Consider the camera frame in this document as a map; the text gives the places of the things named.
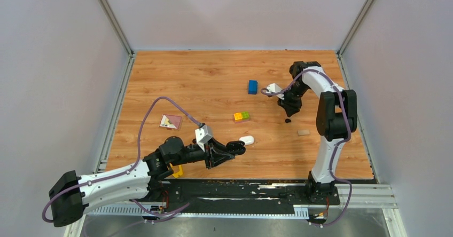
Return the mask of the black earbud charging case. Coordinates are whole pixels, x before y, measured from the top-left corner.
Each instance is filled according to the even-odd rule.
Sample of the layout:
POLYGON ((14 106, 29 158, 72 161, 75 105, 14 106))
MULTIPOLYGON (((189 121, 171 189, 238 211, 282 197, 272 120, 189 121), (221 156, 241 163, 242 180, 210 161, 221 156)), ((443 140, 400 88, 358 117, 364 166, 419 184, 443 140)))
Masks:
POLYGON ((228 142, 226 150, 234 156, 243 155, 246 152, 245 142, 240 140, 228 142))

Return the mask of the white earbud charging case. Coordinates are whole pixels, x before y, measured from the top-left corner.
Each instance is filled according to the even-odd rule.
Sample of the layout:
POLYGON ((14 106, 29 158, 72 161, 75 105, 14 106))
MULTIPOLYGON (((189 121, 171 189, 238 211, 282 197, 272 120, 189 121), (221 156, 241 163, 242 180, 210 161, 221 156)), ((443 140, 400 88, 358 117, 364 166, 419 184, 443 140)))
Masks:
POLYGON ((255 138, 253 136, 242 136, 239 138, 239 141, 242 141, 245 146, 248 146, 255 143, 255 138))

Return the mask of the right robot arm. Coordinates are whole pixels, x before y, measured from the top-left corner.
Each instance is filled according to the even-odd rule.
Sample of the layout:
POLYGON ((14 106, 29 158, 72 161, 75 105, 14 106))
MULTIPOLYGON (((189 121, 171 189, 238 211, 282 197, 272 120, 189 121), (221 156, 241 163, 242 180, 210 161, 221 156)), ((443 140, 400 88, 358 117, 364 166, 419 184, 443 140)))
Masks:
POLYGON ((302 96, 308 90, 319 98, 316 129, 321 142, 305 189, 306 199, 317 204, 333 194, 341 150, 357 129, 357 94, 336 84, 316 61, 296 61, 289 72, 293 80, 278 95, 278 105, 288 117, 300 111, 302 96))

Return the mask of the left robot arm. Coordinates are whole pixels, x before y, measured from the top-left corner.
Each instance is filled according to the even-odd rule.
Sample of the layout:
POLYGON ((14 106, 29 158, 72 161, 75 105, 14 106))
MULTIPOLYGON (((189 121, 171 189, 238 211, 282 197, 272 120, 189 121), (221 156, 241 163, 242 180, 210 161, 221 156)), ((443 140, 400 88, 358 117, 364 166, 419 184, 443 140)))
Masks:
POLYGON ((211 138, 201 145, 184 145, 181 138, 172 136, 138 163, 91 175, 77 175, 74 170, 64 173, 49 190, 42 218, 63 227, 108 204, 144 197, 158 201, 164 189, 158 182, 173 174, 173 166, 203 161, 211 169, 245 151, 240 140, 224 145, 211 138))

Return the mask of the small wooden block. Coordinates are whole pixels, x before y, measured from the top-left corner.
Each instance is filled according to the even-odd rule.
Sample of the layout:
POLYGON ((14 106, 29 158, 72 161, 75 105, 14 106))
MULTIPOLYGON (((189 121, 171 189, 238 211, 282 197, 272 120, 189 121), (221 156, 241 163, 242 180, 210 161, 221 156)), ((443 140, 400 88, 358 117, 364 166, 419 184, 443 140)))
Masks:
POLYGON ((298 130, 297 134, 298 134, 298 136, 307 136, 307 135, 310 135, 310 131, 309 130, 298 130))

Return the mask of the orange green toy brick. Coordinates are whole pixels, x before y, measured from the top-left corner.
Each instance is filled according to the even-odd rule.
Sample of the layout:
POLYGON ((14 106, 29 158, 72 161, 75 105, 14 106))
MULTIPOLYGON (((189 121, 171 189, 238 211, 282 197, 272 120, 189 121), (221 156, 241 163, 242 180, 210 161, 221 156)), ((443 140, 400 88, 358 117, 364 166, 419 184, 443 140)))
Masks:
POLYGON ((250 115, 247 111, 237 112, 233 114, 233 119, 236 123, 250 120, 250 115))

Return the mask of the blue toy block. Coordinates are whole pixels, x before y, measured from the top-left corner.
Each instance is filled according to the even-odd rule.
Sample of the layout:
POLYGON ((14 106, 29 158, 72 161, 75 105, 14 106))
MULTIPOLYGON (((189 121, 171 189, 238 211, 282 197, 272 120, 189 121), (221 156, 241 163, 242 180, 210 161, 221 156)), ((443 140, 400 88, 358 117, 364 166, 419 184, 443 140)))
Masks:
POLYGON ((256 80, 249 80, 248 81, 248 94, 257 94, 258 93, 258 82, 256 80))

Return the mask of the pink picture card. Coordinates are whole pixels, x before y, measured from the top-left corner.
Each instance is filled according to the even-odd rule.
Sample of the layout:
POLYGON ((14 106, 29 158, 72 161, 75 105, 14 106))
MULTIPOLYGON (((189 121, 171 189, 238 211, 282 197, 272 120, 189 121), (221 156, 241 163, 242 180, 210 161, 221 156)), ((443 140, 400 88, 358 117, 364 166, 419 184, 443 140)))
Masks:
POLYGON ((181 116, 163 114, 159 127, 179 130, 182 124, 182 120, 183 119, 181 116))

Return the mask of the yellow triangular plastic frame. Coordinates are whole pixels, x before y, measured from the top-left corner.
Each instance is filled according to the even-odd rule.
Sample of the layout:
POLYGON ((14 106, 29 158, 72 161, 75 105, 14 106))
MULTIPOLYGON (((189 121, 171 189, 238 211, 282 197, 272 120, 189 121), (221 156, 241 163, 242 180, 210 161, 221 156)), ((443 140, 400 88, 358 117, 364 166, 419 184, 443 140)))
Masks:
POLYGON ((177 179, 180 178, 181 176, 184 175, 183 167, 182 165, 172 165, 171 168, 173 169, 173 174, 172 176, 177 179))

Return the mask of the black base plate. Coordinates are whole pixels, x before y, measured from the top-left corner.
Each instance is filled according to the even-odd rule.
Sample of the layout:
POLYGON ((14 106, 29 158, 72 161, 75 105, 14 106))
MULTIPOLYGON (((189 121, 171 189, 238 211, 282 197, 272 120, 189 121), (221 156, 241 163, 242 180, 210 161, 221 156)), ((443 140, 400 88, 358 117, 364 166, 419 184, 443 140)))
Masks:
POLYGON ((152 184, 150 192, 144 198, 138 199, 142 205, 154 203, 165 207, 167 211, 175 210, 183 205, 189 206, 197 198, 217 199, 285 199, 290 194, 308 204, 328 204, 337 191, 328 196, 314 199, 306 197, 305 180, 233 180, 233 179, 171 179, 160 184, 152 184))

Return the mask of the aluminium slotted rail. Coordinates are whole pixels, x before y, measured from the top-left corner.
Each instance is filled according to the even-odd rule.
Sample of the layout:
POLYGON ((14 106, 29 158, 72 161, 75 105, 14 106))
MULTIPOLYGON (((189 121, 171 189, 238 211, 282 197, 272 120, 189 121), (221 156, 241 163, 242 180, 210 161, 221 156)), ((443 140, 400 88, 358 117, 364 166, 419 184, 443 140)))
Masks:
POLYGON ((181 217, 309 219, 319 210, 330 209, 397 209, 395 196, 387 185, 340 184, 328 204, 308 204, 290 194, 285 199, 217 199, 197 198, 183 209, 181 217))

